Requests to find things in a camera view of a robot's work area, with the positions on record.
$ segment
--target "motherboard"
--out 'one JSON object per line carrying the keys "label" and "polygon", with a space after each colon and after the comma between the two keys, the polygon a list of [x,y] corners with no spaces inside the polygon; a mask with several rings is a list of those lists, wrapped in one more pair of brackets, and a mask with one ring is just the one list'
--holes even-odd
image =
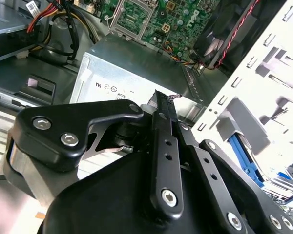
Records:
{"label": "motherboard", "polygon": [[190,62],[192,48],[220,0],[84,0],[74,4],[106,22],[127,40],[153,48],[169,44],[179,60]]}

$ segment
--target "silver screw head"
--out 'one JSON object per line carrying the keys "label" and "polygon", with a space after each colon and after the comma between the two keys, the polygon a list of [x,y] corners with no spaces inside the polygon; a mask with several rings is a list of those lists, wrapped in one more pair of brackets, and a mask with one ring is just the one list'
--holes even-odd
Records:
{"label": "silver screw head", "polygon": [[73,133],[64,133],[61,136],[61,142],[69,147],[74,147],[78,144],[78,138],[75,134]]}
{"label": "silver screw head", "polygon": [[285,226],[287,226],[290,230],[293,230],[293,225],[290,221],[288,221],[285,217],[281,216],[282,221],[284,222]]}
{"label": "silver screw head", "polygon": [[242,230],[242,223],[234,213],[228,212],[227,219],[236,230]]}
{"label": "silver screw head", "polygon": [[273,217],[272,215],[269,215],[269,219],[270,222],[277,228],[277,229],[282,229],[280,222],[278,221],[278,219],[276,219],[275,217]]}
{"label": "silver screw head", "polygon": [[170,207],[174,207],[177,205],[176,195],[169,189],[164,189],[162,191],[162,199]]}
{"label": "silver screw head", "polygon": [[215,146],[215,144],[214,144],[213,142],[209,142],[209,146],[210,146],[213,150],[216,149],[216,146]]}
{"label": "silver screw head", "polygon": [[45,118],[34,119],[33,125],[35,128],[40,129],[40,130],[47,130],[47,129],[51,128],[50,121]]}
{"label": "silver screw head", "polygon": [[180,126],[185,130],[189,130],[189,127],[185,123],[180,123]]}

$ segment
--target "capacitor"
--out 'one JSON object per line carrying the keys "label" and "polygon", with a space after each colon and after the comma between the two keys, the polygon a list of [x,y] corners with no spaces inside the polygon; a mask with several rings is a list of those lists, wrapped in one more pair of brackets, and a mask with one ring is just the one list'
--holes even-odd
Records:
{"label": "capacitor", "polygon": [[182,12],[185,16],[187,16],[190,12],[189,12],[189,10],[188,9],[185,9],[185,10],[183,10],[183,12]]}
{"label": "capacitor", "polygon": [[182,26],[182,25],[184,24],[184,22],[183,22],[182,20],[178,20],[178,21],[177,21],[177,24],[178,24],[179,26]]}

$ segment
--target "blue component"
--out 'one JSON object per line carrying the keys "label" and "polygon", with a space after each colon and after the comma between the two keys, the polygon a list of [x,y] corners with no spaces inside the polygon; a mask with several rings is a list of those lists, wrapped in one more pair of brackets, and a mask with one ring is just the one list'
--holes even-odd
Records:
{"label": "blue component", "polygon": [[238,138],[236,135],[232,135],[232,137],[229,138],[229,143],[232,146],[239,162],[242,167],[242,169],[245,171],[246,174],[260,187],[262,188],[264,184],[258,179],[256,175],[257,167],[255,163],[250,162],[247,155],[245,154],[242,146],[240,145]]}
{"label": "blue component", "polygon": [[291,178],[290,178],[287,174],[285,174],[285,173],[283,173],[283,172],[278,172],[277,174],[278,174],[279,176],[285,178],[285,179],[291,180]]}

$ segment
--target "cooling fan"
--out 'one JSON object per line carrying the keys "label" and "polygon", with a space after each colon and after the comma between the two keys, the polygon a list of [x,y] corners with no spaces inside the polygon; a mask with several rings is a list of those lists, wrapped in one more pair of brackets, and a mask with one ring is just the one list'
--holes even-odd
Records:
{"label": "cooling fan", "polygon": [[191,58],[232,73],[285,0],[222,0],[194,45]]}

